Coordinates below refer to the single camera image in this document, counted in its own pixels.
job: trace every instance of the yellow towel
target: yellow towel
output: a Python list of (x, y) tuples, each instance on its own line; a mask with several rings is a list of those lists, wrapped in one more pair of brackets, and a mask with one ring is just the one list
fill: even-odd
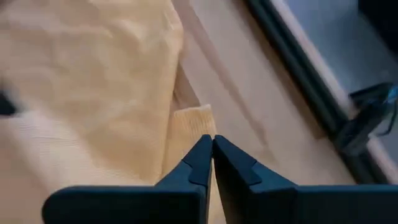
[(40, 223), (41, 202), (69, 185), (154, 184), (216, 133), (208, 106), (170, 115), (183, 32), (169, 0), (1, 7), (0, 72), (23, 109), (1, 121), (1, 146), (26, 184), (0, 194), (13, 201), (0, 207), (1, 223)]

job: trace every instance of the black plastic part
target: black plastic part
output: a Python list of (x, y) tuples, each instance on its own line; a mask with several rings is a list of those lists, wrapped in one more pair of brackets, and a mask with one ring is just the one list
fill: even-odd
[(389, 94), (392, 91), (395, 91), (395, 86), (392, 83), (382, 83), (350, 94), (359, 108), (359, 114), (355, 119), (348, 121), (336, 135), (333, 142), (337, 148), (354, 156), (366, 150), (369, 134), (396, 107), (396, 96), (389, 99)]
[(52, 194), (42, 217), (63, 223), (207, 223), (211, 180), (209, 135), (153, 187), (79, 186)]
[(0, 115), (11, 116), (17, 112), (17, 108), (7, 97), (4, 90), (0, 91)]
[[(278, 52), (291, 77), (300, 88), (312, 109), (314, 117), (333, 142), (338, 137), (338, 133), (348, 124), (348, 117), (340, 109), (273, 3), (270, 0), (245, 0), (245, 2), (267, 39)], [(353, 147), (352, 149), (347, 147), (341, 149), (341, 144), (338, 142), (335, 147), (358, 183), (387, 183), (386, 176), (380, 170), (368, 149), (360, 145), (355, 143), (349, 146)]]
[[(398, 186), (303, 186), (216, 136), (216, 178), (227, 223), (398, 223)], [(252, 177), (255, 182), (248, 182)]]

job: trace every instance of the yellow cloth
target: yellow cloth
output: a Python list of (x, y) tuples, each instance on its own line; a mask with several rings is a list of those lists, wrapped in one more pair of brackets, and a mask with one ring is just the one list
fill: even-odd
[(70, 185), (154, 184), (216, 133), (208, 106), (169, 115), (183, 39), (169, 0), (16, 0), (0, 26), (0, 72), (23, 108), (1, 121), (23, 179), (1, 166), (1, 223), (40, 223), (38, 205)]

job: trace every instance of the wooden table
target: wooden table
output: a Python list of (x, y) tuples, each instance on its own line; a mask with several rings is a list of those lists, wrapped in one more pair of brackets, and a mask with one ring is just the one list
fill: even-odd
[(176, 104), (210, 104), (220, 134), (297, 184), (353, 184), (243, 1), (174, 4), (185, 29)]

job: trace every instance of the light beige surface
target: light beige surface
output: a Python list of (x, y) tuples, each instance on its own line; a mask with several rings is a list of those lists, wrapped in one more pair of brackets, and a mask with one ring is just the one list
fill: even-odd
[(0, 26), (22, 108), (1, 121), (1, 223), (41, 223), (63, 187), (154, 184), (215, 134), (209, 106), (169, 116), (183, 40), (170, 1), (13, 1)]

